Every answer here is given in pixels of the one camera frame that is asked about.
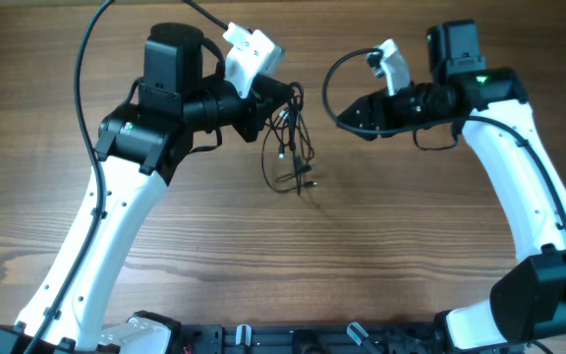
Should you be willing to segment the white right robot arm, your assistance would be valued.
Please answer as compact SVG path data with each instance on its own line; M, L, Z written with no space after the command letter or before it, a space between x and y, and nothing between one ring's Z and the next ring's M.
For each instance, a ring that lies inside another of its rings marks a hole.
M385 88L334 116L365 140L451 128L480 160L510 226L516 266L474 305L438 314L430 353L510 352L566 334L566 189L538 136L516 72L491 69L471 20L426 33L427 83L414 83L393 40L362 50Z

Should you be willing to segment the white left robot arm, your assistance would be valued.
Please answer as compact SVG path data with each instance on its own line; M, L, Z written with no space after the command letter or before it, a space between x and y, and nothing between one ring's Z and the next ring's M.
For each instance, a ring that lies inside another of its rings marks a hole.
M184 353L180 323L151 312L106 326L117 277L147 215L179 163L196 152L197 132L233 127L253 142L293 98L273 79L283 49L262 31L229 24L228 53L205 76L202 57L217 46L200 29L152 27L144 69L99 127L97 164L57 258L13 324L0 324L0 353Z

